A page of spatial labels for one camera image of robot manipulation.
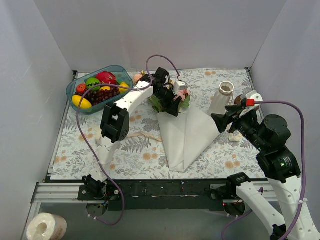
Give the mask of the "peach rose stem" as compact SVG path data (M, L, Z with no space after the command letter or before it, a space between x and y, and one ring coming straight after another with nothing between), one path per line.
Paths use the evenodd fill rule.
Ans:
M133 83L136 85L145 74L145 71L135 74L132 78Z

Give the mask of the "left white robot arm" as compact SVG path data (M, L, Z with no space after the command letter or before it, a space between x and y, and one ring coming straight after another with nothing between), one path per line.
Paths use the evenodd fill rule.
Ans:
M105 166L112 160L119 143L127 137L133 111L144 100L156 97L166 113L177 117L182 102L182 97L177 94L186 86L181 80L170 83L169 72L160 67L154 74L145 74L140 78L135 87L120 100L104 106L100 123L100 148L93 153L97 164L91 174L82 177L86 192L95 200L101 200L107 194L104 181L109 176L106 175Z

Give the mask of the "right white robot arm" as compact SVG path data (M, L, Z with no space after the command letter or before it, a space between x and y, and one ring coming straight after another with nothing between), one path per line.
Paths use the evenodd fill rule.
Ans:
M255 190L243 172L227 178L227 195L244 200L267 228L272 240L318 240L320 233L305 199L305 175L286 147L291 136L287 121L270 114L258 123L256 111L240 105L226 106L226 110L224 115L211 114L218 131L223 133L230 125L230 132L240 132L259 151L258 165L275 192L281 212Z

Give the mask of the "cream ribbon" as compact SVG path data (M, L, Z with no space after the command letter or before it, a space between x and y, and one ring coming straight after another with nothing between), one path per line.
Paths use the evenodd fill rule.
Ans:
M96 132L94 139L97 146L109 146L109 145L113 146L121 142L121 140L117 140L115 143L112 143L112 141L109 138L102 137L102 134L101 134L102 131L97 125L94 125L91 128ZM124 138L126 139L126 138L142 137L142 136L146 137L147 139L155 140L157 142L161 142L161 143L163 142L163 139L161 136L154 136L153 134L142 132L142 131L129 133Z

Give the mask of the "white wrapping paper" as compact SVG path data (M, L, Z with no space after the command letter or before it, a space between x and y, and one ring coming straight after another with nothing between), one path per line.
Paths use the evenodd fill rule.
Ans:
M177 117L157 115L169 170L183 173L220 135L215 121L196 107Z

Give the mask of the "pale pink rose stem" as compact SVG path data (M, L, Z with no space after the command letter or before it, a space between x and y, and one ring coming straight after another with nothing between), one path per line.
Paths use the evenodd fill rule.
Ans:
M158 99L156 96L152 95L148 101L150 102L150 104L152 105L152 108L157 112L157 113L161 113L164 112L164 108L162 106L161 100Z

